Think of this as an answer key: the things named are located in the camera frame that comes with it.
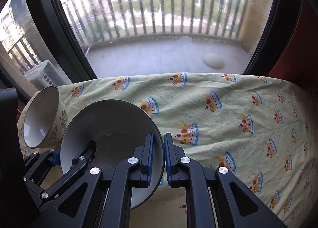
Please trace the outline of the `yellow cake-print tablecloth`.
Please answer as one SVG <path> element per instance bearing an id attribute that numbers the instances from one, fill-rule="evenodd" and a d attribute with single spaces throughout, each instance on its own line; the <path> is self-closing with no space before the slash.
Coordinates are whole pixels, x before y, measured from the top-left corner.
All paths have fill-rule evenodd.
<path id="1" fill-rule="evenodd" d="M 120 75 L 59 87 L 63 121 L 103 99 L 143 109 L 205 167 L 225 166 L 287 227 L 317 203 L 317 102 L 285 80 L 238 74 Z"/>

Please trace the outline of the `red curtain right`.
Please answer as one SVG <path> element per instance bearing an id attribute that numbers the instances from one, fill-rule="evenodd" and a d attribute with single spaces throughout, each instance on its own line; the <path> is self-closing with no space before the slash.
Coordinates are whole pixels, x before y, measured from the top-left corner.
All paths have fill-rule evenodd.
<path id="1" fill-rule="evenodd" d="M 291 40 L 268 76 L 303 89 L 317 88 L 317 14 L 307 0 L 302 1 Z"/>

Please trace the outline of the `balcony railing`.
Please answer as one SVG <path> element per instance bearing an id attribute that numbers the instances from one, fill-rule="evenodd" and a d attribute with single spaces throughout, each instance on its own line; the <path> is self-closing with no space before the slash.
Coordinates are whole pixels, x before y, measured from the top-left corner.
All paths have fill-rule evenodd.
<path id="1" fill-rule="evenodd" d="M 161 33 L 238 39 L 249 0 L 66 0 L 83 47 Z"/>

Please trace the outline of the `outdoor air conditioner unit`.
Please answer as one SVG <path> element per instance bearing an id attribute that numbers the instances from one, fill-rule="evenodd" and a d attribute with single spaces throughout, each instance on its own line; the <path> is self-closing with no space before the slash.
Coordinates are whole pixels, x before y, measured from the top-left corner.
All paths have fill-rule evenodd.
<path id="1" fill-rule="evenodd" d="M 38 90 L 49 86 L 57 87 L 66 84 L 62 76 L 48 60 L 28 70 L 24 77 Z"/>

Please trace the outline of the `cream leaf-pattern bowl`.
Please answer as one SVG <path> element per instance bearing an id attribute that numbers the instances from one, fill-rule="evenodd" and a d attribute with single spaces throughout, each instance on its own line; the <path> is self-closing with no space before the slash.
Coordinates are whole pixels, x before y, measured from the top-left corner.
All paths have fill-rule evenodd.
<path id="1" fill-rule="evenodd" d="M 162 179 L 164 145 L 150 116 L 130 102 L 98 101 L 82 109 L 72 119 L 61 142 L 62 172 L 70 170 L 72 159 L 89 140 L 96 142 L 92 166 L 109 169 L 132 157 L 134 149 L 144 145 L 147 133 L 153 134 L 154 141 L 151 184 L 146 189 L 133 189 L 131 208 L 139 207 L 152 196 Z"/>
<path id="2" fill-rule="evenodd" d="M 55 86 L 41 90 L 31 101 L 23 123 L 23 138 L 31 148 L 59 144 L 67 128 L 67 110 Z"/>

